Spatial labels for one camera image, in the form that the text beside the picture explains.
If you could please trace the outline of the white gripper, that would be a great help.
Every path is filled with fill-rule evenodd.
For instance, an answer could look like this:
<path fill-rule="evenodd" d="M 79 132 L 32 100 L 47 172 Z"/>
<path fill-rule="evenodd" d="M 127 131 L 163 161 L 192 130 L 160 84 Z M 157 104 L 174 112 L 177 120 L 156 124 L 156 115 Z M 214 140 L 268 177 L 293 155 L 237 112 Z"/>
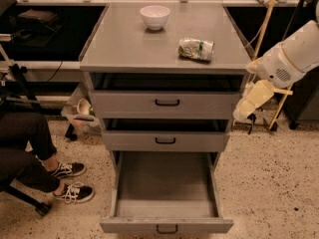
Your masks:
<path fill-rule="evenodd" d="M 248 63 L 245 70 L 250 74 L 257 74 L 262 80 L 246 85 L 233 112 L 237 121 L 246 120 L 256 109 L 268 102 L 274 95 L 275 87 L 286 88 L 305 76 L 287 57 L 281 43 L 268 50 L 261 58 Z"/>

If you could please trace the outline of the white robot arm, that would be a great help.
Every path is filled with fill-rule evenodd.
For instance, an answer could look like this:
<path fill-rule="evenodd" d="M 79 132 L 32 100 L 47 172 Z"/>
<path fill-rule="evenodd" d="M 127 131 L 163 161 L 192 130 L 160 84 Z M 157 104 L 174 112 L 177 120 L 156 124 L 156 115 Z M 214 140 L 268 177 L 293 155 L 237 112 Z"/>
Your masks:
<path fill-rule="evenodd" d="M 246 120 L 274 94 L 292 95 L 287 87 L 319 66 L 319 24 L 310 20 L 285 40 L 278 42 L 261 58 L 246 65 L 259 81 L 248 83 L 233 117 Z"/>

